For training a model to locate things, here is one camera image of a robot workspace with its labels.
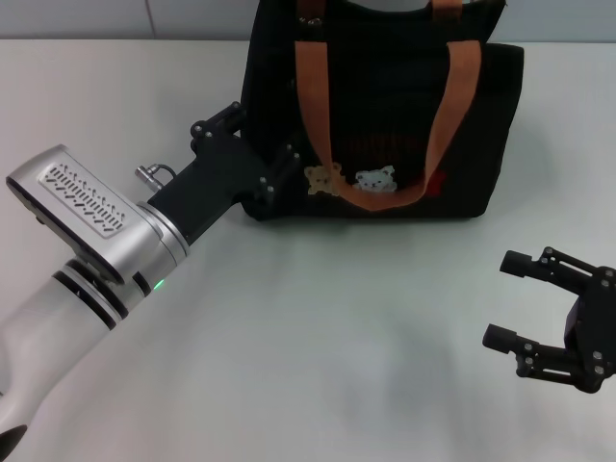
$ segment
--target white bear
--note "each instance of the white bear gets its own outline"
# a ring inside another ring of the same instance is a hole
[[[394,181],[394,167],[386,166],[381,170],[358,171],[354,188],[371,193],[392,193],[398,189]]]

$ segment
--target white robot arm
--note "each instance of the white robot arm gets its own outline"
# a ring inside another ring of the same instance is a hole
[[[0,325],[1,460],[58,381],[190,252],[168,219],[113,192],[64,146],[7,184],[76,257]]]
[[[163,187],[154,168],[137,176],[156,194],[132,204],[64,146],[18,168],[7,185],[75,251],[51,280],[0,324],[0,460],[13,451],[40,404],[105,335],[190,253],[232,205],[267,210],[300,172],[284,149],[272,173],[235,135],[239,103],[191,129],[196,160]]]

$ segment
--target white wall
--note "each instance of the white wall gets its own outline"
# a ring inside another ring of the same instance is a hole
[[[411,10],[426,2],[357,0],[383,10]],[[257,4],[258,0],[0,0],[0,38],[247,39]],[[616,41],[615,21],[616,0],[509,0],[495,39]]]

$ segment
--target black robot arm segment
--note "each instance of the black robot arm segment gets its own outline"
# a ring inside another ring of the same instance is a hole
[[[537,261],[509,251],[500,270],[550,282],[578,298],[567,317],[564,348],[542,346],[492,324],[483,337],[484,346],[505,354],[513,351],[520,377],[598,392],[614,374],[616,362],[616,270],[593,267],[551,247]]]
[[[192,245],[231,206],[258,201],[270,206],[280,187],[299,169],[292,152],[266,166],[236,133],[245,113],[239,103],[191,128],[196,159],[157,192],[148,204],[167,217]]]

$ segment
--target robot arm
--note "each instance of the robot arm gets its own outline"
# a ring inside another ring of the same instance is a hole
[[[513,351],[519,377],[597,393],[614,374],[616,361],[616,269],[596,268],[547,247],[537,261],[507,252],[500,270],[550,282],[576,294],[577,301],[567,316],[564,348],[542,346],[492,324],[483,337],[484,346],[504,354]]]
[[[7,185],[75,251],[0,325],[0,460],[13,451],[53,387],[190,254],[241,200],[264,207],[300,163],[275,173],[235,133],[238,103],[192,127],[196,160],[157,193],[133,204],[57,146],[28,161]]]

